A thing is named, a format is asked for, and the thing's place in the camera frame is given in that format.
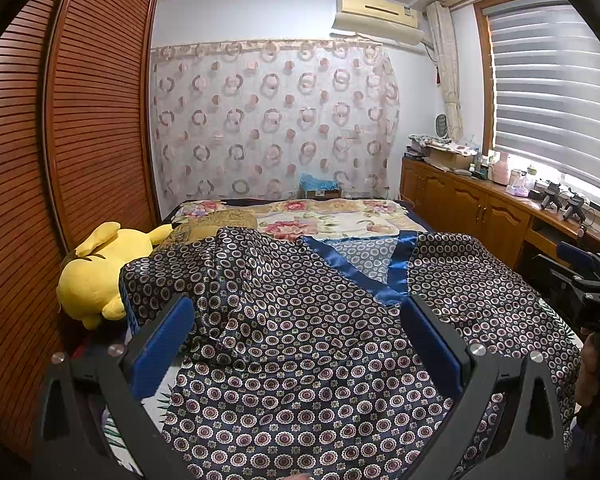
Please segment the person's right hand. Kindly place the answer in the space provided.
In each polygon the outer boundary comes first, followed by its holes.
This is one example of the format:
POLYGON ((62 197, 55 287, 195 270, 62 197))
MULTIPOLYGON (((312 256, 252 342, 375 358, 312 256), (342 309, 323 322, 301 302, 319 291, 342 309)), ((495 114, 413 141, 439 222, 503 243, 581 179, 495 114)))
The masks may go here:
POLYGON ((600 388, 600 364, 598 352, 594 347, 594 333, 582 328, 581 334, 586 337, 581 349, 581 364, 576 385, 576 401, 582 408, 589 406, 600 388))

